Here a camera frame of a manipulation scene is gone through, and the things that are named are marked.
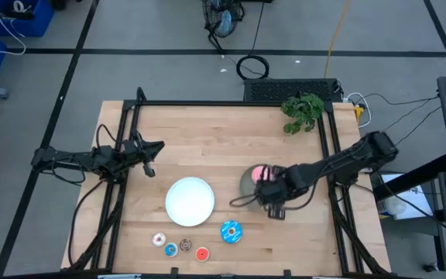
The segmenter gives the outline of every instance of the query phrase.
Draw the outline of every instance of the green plant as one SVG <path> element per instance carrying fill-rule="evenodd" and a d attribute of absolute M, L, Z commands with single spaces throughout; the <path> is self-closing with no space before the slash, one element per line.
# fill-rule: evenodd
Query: green plant
<path fill-rule="evenodd" d="M 290 97 L 282 104 L 282 112 L 295 122 L 283 127 L 285 133 L 296 134 L 302 125 L 306 125 L 305 132 L 310 132 L 316 125 L 324 109 L 323 101 L 314 94 L 301 93 L 298 97 Z"/>

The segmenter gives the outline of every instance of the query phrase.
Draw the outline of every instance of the small round toy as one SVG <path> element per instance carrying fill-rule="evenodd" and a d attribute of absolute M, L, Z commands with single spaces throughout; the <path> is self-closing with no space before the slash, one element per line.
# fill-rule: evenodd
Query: small round toy
<path fill-rule="evenodd" d="M 209 259 L 209 250 L 206 247 L 199 247 L 195 250 L 195 258 L 200 262 L 205 262 Z"/>
<path fill-rule="evenodd" d="M 190 239 L 182 239 L 180 241 L 180 250 L 188 252 L 192 249 L 192 241 Z"/>
<path fill-rule="evenodd" d="M 166 242 L 166 236 L 162 232 L 158 232 L 153 236 L 153 244 L 156 247 L 161 247 Z"/>
<path fill-rule="evenodd" d="M 242 238 L 242 226 L 237 221 L 228 220 L 221 224 L 220 234 L 226 243 L 237 243 Z"/>
<path fill-rule="evenodd" d="M 178 254 L 178 246 L 175 243 L 168 243 L 164 248 L 164 253 L 168 257 L 175 257 Z"/>

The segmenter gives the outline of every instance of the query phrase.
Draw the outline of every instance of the table leg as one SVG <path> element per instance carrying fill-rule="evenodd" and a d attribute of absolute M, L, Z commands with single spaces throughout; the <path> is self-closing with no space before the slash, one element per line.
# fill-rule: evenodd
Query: table leg
<path fill-rule="evenodd" d="M 395 194 L 398 194 L 400 192 L 407 191 L 414 186 L 423 184 L 432 178 L 436 178 L 440 172 L 446 172 L 446 154 L 432 160 L 430 163 L 386 182 L 386 186 L 388 186 L 388 188 L 390 188 Z M 381 201 L 391 196 L 391 194 L 383 186 L 378 186 L 375 188 L 373 193 L 377 201 Z"/>

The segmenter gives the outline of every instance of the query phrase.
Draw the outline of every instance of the white paper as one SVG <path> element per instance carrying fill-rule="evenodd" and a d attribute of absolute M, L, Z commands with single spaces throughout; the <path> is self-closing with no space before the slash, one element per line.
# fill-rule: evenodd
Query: white paper
<path fill-rule="evenodd" d="M 402 174 L 384 174 L 381 177 L 383 181 L 388 182 L 391 181 L 392 179 L 399 177 L 400 175 Z M 427 214 L 433 215 L 433 212 L 431 211 L 430 208 L 430 204 L 427 203 L 426 195 L 424 194 L 423 188 L 420 185 L 417 185 L 416 187 L 411 188 L 409 191 L 405 191 L 397 195 L 413 203 L 419 209 L 426 212 Z M 417 217 L 424 217 L 424 215 L 423 213 L 418 212 L 415 208 L 412 207 L 412 205 L 409 204 L 407 204 L 407 208 L 404 213 L 393 216 L 395 220 L 411 219 Z"/>

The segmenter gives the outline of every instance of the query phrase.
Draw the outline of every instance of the pink object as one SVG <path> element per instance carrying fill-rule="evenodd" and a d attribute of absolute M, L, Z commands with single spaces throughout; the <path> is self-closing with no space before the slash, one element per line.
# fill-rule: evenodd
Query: pink object
<path fill-rule="evenodd" d="M 255 184 L 258 180 L 261 179 L 261 173 L 262 173 L 262 169 L 263 169 L 264 167 L 265 167 L 265 166 L 258 166 L 258 167 L 255 167 L 254 170 L 252 170 L 251 178 L 252 178 L 252 182 L 253 182 L 254 184 Z M 271 176 L 269 176 L 269 167 L 267 167 L 267 168 L 264 170 L 264 174 L 262 174 L 262 177 L 263 177 L 265 180 L 271 180 L 271 181 L 275 179 L 275 177 L 274 177 L 273 174 L 271 174 Z"/>

